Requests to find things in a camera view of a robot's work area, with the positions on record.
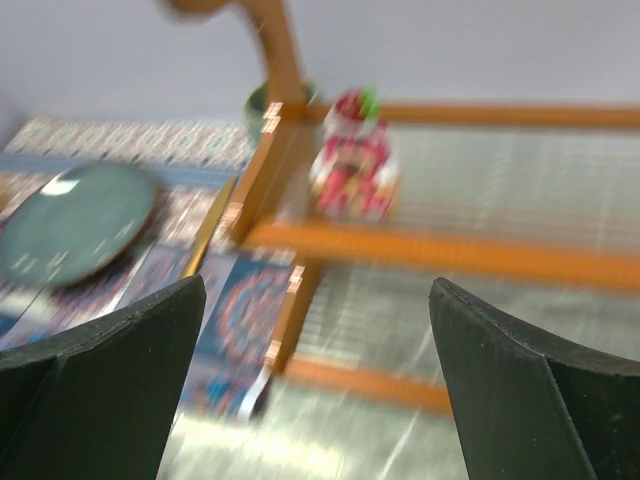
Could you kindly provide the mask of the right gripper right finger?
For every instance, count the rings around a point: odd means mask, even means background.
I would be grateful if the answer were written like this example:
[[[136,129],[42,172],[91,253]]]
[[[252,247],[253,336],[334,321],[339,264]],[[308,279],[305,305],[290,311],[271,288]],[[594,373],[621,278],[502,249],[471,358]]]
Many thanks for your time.
[[[636,479],[639,364],[511,316],[445,278],[429,311],[471,479]]]

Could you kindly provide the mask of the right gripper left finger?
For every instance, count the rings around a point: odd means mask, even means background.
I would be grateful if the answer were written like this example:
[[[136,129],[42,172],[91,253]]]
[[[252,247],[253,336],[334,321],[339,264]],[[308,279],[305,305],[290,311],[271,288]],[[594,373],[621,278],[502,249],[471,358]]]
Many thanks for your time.
[[[194,275],[2,351],[2,478],[155,478],[205,302]]]

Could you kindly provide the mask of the pink bear strawberry cake toy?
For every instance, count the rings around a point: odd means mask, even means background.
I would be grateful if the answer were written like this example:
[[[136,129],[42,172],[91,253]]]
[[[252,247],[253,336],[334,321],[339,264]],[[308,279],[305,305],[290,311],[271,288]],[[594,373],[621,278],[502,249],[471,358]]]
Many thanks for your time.
[[[346,91],[329,109],[322,129],[323,146],[309,172],[316,210],[326,217],[386,217],[396,198],[401,165],[374,90]]]

